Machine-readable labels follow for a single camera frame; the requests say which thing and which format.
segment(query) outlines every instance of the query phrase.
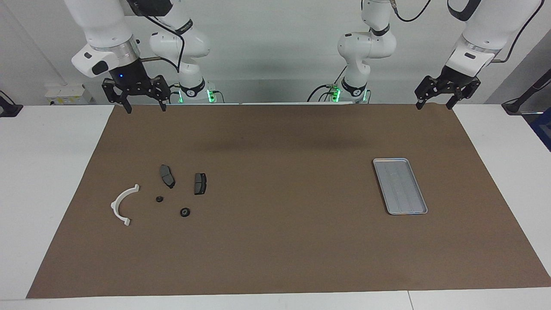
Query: brown paper mat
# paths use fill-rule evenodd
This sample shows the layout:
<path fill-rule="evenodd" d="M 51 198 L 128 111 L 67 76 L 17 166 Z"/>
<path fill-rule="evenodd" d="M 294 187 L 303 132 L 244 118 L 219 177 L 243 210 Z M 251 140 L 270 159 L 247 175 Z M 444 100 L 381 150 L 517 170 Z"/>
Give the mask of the brown paper mat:
<path fill-rule="evenodd" d="M 377 157 L 410 160 L 428 214 L 387 214 Z M 110 203 L 134 184 L 126 227 Z M 109 118 L 27 297 L 542 286 L 549 275 L 444 106 L 135 106 Z"/>

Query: electrical outlet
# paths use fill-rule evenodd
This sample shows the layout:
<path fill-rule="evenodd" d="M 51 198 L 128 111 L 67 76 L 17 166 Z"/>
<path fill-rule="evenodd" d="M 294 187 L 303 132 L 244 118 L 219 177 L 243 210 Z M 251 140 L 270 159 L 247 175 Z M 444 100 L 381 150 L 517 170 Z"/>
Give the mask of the electrical outlet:
<path fill-rule="evenodd" d="M 82 84 L 49 85 L 44 97 L 50 105 L 87 105 L 94 101 Z"/>

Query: white wall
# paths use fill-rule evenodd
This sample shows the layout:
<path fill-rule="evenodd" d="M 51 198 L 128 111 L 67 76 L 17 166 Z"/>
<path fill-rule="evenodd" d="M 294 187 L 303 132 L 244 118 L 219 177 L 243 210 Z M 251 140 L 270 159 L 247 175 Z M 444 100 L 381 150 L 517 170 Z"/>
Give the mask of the white wall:
<path fill-rule="evenodd" d="M 1 1 L 67 82 L 84 83 L 100 103 L 106 103 L 99 85 L 108 75 L 88 79 L 71 65 L 71 57 L 85 44 L 85 39 L 62 0 Z M 425 0 L 400 1 L 398 5 L 402 15 L 410 17 L 424 3 Z M 305 100 L 314 87 L 333 82 L 344 67 L 344 60 L 337 52 L 339 37 L 351 31 L 368 30 L 360 19 L 360 3 L 356 0 L 187 0 L 186 4 L 196 27 L 213 42 L 211 54 L 199 59 L 204 75 L 217 84 L 227 101 Z M 551 29 L 550 13 L 551 4 L 547 3 L 526 29 L 511 60 L 504 65 L 492 65 L 480 74 L 483 84 L 470 103 L 485 102 Z M 147 44 L 156 26 L 140 17 L 127 20 L 136 38 L 142 41 L 142 56 L 152 56 Z M 413 103 L 413 90 L 425 75 L 440 73 L 464 26 L 449 15 L 445 0 L 435 0 L 416 22 L 405 24 L 392 17 L 391 27 L 398 39 L 398 49 L 390 58 L 371 61 L 372 102 Z M 13 57 L 28 59 L 20 55 L 24 45 L 6 34 L 4 25 L 0 40 L 2 67 L 13 66 Z M 4 53 L 4 41 L 11 46 L 10 55 Z M 10 77 L 3 70 L 1 81 L 5 89 L 27 103 L 43 103 L 38 91 L 40 82 L 58 79 L 55 73 L 44 74 L 48 71 L 44 62 L 37 60 L 32 65 L 17 66 L 16 71 L 9 70 Z M 162 73 L 167 80 L 175 81 L 176 75 L 165 63 L 147 63 L 146 68 L 150 76 Z M 39 82 L 33 83 L 37 90 L 30 93 L 29 87 L 8 84 L 5 82 L 8 79 Z M 132 98 L 132 102 L 151 101 Z"/>
<path fill-rule="evenodd" d="M 63 83 L 63 79 L 0 1 L 0 89 L 19 103 L 37 104 L 45 82 Z"/>
<path fill-rule="evenodd" d="M 501 104 L 520 97 L 549 69 L 551 69 L 551 31 L 524 58 L 486 103 Z M 546 87 L 531 96 L 522 105 L 521 111 L 545 111 L 549 108 L 551 108 L 551 87 Z"/>

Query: silver metal ring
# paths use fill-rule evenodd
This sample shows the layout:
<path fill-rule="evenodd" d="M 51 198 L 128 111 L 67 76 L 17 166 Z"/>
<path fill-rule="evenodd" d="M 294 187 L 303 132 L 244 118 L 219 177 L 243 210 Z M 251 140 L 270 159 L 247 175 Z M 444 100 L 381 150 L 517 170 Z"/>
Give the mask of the silver metal ring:
<path fill-rule="evenodd" d="M 486 53 L 486 54 L 495 54 L 497 55 L 501 49 L 498 49 L 498 50 L 489 50 L 489 49 L 485 49 L 483 47 L 480 47 L 480 46 L 477 46 L 475 44 L 472 44 L 471 42 L 467 41 L 467 39 L 465 39 L 465 37 L 463 35 L 461 35 L 461 40 L 463 40 L 463 42 L 465 43 L 465 45 L 475 51 L 475 52 L 481 52 L 481 53 Z"/>
<path fill-rule="evenodd" d="M 119 67 L 126 66 L 139 59 L 139 48 L 132 35 L 130 39 L 123 44 L 113 47 L 92 47 L 100 52 L 113 52 L 117 55 Z"/>

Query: white table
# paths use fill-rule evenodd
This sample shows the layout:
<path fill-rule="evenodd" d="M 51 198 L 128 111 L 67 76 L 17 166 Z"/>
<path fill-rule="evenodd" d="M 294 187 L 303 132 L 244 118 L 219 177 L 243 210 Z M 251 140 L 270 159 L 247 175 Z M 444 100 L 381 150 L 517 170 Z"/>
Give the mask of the white table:
<path fill-rule="evenodd" d="M 0 309 L 551 309 L 551 288 L 24 300 L 112 106 L 26 106 L 0 119 Z M 455 113 L 551 274 L 551 153 L 498 105 Z"/>

